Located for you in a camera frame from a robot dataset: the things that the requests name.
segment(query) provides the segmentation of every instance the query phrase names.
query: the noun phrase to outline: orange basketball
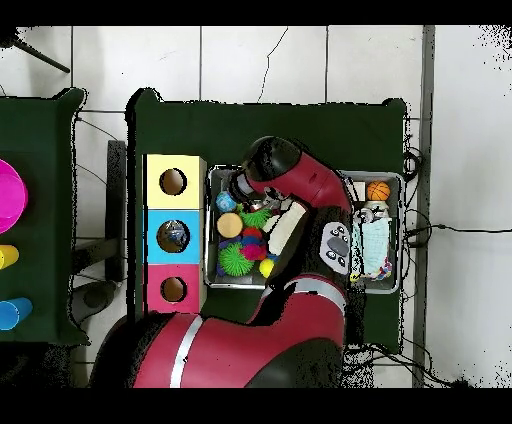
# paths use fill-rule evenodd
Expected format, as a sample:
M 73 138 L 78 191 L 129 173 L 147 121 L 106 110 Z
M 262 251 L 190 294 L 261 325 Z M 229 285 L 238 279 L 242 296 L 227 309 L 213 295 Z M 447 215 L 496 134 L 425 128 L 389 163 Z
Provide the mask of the orange basketball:
M 385 182 L 373 181 L 368 184 L 366 193 L 368 195 L 368 200 L 387 200 L 391 190 Z

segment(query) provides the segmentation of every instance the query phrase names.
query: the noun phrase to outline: blue cup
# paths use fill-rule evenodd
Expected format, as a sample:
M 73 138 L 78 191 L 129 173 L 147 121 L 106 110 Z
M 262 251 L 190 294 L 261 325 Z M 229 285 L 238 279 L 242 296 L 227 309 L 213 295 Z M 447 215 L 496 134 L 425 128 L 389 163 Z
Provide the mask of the blue cup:
M 0 330 L 12 330 L 32 312 L 32 302 L 26 297 L 0 302 Z

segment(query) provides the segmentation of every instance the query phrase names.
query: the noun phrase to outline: tan disc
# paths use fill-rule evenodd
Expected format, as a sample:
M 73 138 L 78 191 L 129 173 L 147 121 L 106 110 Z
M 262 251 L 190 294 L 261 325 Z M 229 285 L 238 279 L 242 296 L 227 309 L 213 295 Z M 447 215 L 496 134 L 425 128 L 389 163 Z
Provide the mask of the tan disc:
M 217 231 L 222 237 L 233 238 L 242 232 L 244 224 L 236 213 L 225 213 L 217 221 Z

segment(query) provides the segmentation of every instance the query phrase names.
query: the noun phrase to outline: shape sorter box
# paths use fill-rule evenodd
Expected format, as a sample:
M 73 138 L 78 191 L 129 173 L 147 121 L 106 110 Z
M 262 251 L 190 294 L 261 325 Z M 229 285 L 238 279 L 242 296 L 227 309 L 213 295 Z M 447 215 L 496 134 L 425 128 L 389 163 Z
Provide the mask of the shape sorter box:
M 157 233 L 168 221 L 180 221 L 188 230 L 189 240 L 179 253 L 168 253 L 157 241 Z M 148 264 L 202 263 L 204 252 L 204 209 L 201 210 L 148 210 Z
M 148 209 L 203 209 L 206 162 L 199 156 L 146 155 Z M 161 187 L 166 171 L 176 170 L 183 179 L 179 194 L 167 194 Z
M 184 296 L 178 302 L 169 302 L 163 296 L 163 285 L 168 278 L 177 278 L 184 285 Z M 146 287 L 148 311 L 160 313 L 196 313 L 206 301 L 207 288 L 201 265 L 148 265 Z

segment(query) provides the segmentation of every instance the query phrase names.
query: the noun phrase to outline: dark green table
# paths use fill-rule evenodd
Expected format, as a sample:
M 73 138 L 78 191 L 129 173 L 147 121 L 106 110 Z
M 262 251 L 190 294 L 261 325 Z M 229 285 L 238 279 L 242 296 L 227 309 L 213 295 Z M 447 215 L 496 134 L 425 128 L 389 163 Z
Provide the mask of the dark green table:
M 27 297 L 32 314 L 0 342 L 87 343 L 69 317 L 73 231 L 72 120 L 84 99 L 67 89 L 53 99 L 0 97 L 0 158 L 20 174 L 29 202 L 0 244 L 20 252 L 0 271 L 0 299 Z
M 335 169 L 402 174 L 405 112 L 405 103 L 398 99 L 383 105 L 227 105 L 163 102 L 154 90 L 138 90 L 126 112 L 130 149 L 128 190 L 132 202 L 128 211 L 132 221 L 128 238 L 135 238 L 135 245 L 129 247 L 129 255 L 136 257 L 135 282 L 142 281 L 140 264 L 143 263 L 143 253 L 137 248 L 143 243 L 142 155 L 198 155 L 209 166 L 239 164 L 252 142 L 274 135 L 300 140 Z M 142 286 L 135 284 L 134 288 L 133 312 L 139 313 L 142 311 Z M 260 292 L 254 290 L 209 289 L 203 313 L 245 321 L 259 297 Z M 382 343 L 398 352 L 399 310 L 399 290 L 391 295 L 368 295 L 364 314 L 365 341 Z

